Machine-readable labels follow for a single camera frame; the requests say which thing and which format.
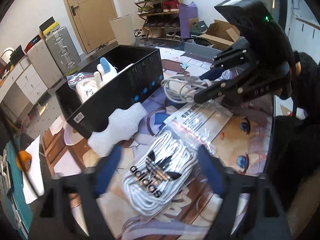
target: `black door handle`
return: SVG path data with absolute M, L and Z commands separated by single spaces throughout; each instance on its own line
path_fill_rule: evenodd
M 73 7 L 73 5 L 72 5 L 70 8 L 71 8 L 71 12 L 72 12 L 73 16 L 76 16 L 76 11 L 75 11 L 75 9 L 78 9 L 79 6 Z

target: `orange fruit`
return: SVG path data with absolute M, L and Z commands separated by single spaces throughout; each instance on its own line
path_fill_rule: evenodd
M 21 164 L 22 164 L 23 168 L 20 165 L 18 156 L 21 160 Z M 24 170 L 25 172 L 28 172 L 31 167 L 31 161 L 32 161 L 32 156 L 30 153 L 28 153 L 26 151 L 18 152 L 18 155 L 16 156 L 16 164 L 17 164 L 17 167 L 19 168 L 19 170 L 21 170 L 21 171 Z

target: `wooden door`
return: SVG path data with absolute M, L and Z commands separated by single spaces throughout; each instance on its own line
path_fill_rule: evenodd
M 113 0 L 64 0 L 71 23 L 87 53 L 115 38 L 109 20 L 116 18 Z

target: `purple bag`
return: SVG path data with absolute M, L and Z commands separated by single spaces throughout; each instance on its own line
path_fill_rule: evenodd
M 184 3 L 179 7 L 181 38 L 190 38 L 189 19 L 198 17 L 198 7 L 192 2 L 190 5 Z

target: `open black box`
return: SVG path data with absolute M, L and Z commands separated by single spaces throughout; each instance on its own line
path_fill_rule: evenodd
M 80 63 L 78 72 L 94 73 L 102 57 L 115 66 L 120 74 L 86 102 L 81 104 L 76 91 L 67 82 L 56 90 L 65 119 L 86 139 L 93 131 L 105 130 L 108 117 L 117 108 L 128 109 L 146 100 L 160 87 L 163 79 L 160 51 L 150 47 L 119 45 L 91 62 Z

